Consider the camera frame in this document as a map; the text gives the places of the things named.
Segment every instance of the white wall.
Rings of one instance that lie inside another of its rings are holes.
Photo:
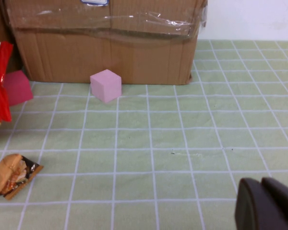
[[[199,39],[288,40],[288,0],[208,0]]]

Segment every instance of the cardboard box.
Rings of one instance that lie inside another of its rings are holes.
[[[5,24],[4,18],[0,10],[0,42],[1,41],[8,41],[12,44],[15,44],[13,35],[10,32],[7,25]],[[21,58],[20,58],[17,47],[14,46],[13,54],[10,58],[9,65],[7,67],[7,72],[14,72],[16,70],[20,70],[21,68],[22,68]]]
[[[29,78],[89,82],[109,69],[124,84],[187,84],[206,0],[5,0]]]

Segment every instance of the green grid mat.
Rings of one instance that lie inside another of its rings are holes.
[[[288,42],[198,41],[187,86],[32,82],[0,127],[0,159],[45,166],[0,229],[231,230],[240,178],[288,185]]]

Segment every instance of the pink foam block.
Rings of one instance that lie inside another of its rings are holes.
[[[4,88],[8,94],[10,106],[33,99],[30,82],[21,70],[5,76]]]
[[[121,96],[121,77],[110,70],[104,70],[91,77],[92,94],[108,103]]]

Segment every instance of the black object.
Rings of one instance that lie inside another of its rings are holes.
[[[242,178],[235,221],[237,230],[288,230],[288,187],[273,178]]]

